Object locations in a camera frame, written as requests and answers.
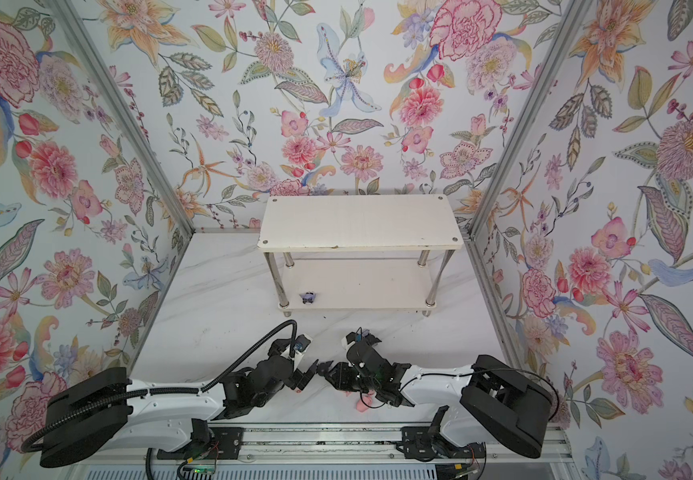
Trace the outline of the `black purple figurine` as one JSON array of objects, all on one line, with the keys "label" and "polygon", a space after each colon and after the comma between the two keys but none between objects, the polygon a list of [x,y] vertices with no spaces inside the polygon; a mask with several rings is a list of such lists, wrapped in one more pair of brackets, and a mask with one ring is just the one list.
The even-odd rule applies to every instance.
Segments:
[{"label": "black purple figurine", "polygon": [[300,298],[302,298],[302,303],[304,305],[312,304],[316,301],[316,294],[314,292],[304,292],[300,295]]}]

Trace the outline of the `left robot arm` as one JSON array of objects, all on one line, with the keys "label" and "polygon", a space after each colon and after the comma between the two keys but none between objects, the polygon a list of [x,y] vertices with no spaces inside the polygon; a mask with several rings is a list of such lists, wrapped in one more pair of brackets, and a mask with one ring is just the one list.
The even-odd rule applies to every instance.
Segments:
[{"label": "left robot arm", "polygon": [[22,451],[40,454],[43,468],[72,465],[110,449],[196,453],[212,440],[210,422],[244,417],[284,387],[304,388],[313,373],[298,366],[310,343],[304,334],[278,339],[258,365],[214,382],[157,384],[110,368],[56,394],[48,402],[46,424],[22,442]]}]

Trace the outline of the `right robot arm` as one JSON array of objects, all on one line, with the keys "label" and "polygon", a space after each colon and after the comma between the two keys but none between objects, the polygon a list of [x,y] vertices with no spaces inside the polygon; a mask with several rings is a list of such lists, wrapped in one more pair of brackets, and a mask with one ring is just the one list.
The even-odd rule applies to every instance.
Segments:
[{"label": "right robot arm", "polygon": [[370,333],[351,332],[344,338],[346,360],[328,361],[316,374],[338,391],[372,394],[377,408],[434,406],[423,439],[442,455],[493,439],[515,454],[540,458],[558,412],[553,391],[491,355],[478,355],[470,366],[430,369],[391,362],[377,344]]}]

